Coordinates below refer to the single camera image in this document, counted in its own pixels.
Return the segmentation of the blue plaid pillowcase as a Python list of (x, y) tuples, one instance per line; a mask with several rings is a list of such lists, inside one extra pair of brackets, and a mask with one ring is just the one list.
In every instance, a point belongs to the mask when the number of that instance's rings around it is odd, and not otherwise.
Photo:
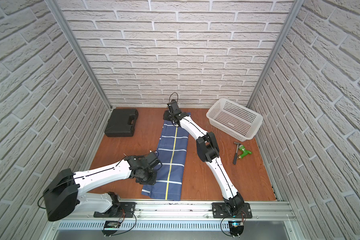
[(157, 200), (181, 200), (188, 140), (186, 130), (164, 121), (157, 148), (163, 166), (158, 170), (156, 183), (143, 186), (142, 195)]

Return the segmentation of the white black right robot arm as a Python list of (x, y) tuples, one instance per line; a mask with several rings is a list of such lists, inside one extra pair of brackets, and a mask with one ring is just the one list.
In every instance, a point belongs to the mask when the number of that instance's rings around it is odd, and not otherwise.
[(186, 130), (196, 140), (197, 154), (200, 160), (208, 165), (220, 186), (226, 204), (225, 212), (231, 217), (236, 216), (245, 201), (223, 166), (215, 134), (198, 126), (188, 113), (179, 108), (176, 100), (167, 103), (167, 108), (163, 119)]

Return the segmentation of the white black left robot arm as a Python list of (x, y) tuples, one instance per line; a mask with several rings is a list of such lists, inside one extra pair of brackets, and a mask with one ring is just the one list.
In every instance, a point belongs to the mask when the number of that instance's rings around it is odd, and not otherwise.
[(42, 195), (48, 220), (59, 221), (78, 212), (92, 212), (95, 218), (123, 218), (127, 208), (121, 205), (116, 193), (92, 194), (90, 191), (126, 179), (135, 179), (141, 185), (154, 185), (158, 170), (163, 166), (158, 155), (150, 152), (126, 156), (114, 164), (83, 172), (60, 171)]

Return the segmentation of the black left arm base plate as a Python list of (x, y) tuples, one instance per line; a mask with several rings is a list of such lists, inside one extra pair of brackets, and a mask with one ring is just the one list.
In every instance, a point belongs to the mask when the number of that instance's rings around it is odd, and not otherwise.
[(104, 213), (94, 212), (94, 218), (121, 218), (123, 213), (125, 218), (133, 218), (135, 212), (136, 202), (120, 202), (114, 204)]

